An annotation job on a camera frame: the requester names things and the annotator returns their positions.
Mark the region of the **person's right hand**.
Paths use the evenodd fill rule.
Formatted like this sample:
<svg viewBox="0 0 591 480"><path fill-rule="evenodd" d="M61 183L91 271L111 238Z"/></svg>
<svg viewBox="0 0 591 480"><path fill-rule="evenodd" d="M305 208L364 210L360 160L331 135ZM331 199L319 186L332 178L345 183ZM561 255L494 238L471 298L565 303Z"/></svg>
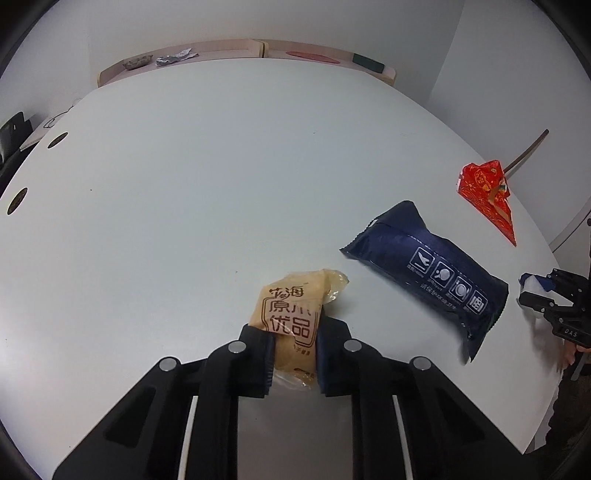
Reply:
<svg viewBox="0 0 591 480"><path fill-rule="evenodd" d="M590 376L590 350L572 342L565 341L561 349L561 356L559 359L559 369L563 375L571 377L578 365L578 362L583 354L587 354L586 364L580 371L580 376Z"/></svg>

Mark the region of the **brown fleece right forearm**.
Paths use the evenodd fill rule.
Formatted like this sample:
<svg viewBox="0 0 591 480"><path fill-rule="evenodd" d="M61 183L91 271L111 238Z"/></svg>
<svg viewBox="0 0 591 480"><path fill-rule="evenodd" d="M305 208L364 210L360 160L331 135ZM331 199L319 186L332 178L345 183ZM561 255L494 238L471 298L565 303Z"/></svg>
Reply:
<svg viewBox="0 0 591 480"><path fill-rule="evenodd" d="M590 365L577 380L565 371L545 444L527 455L534 479L590 478Z"/></svg>

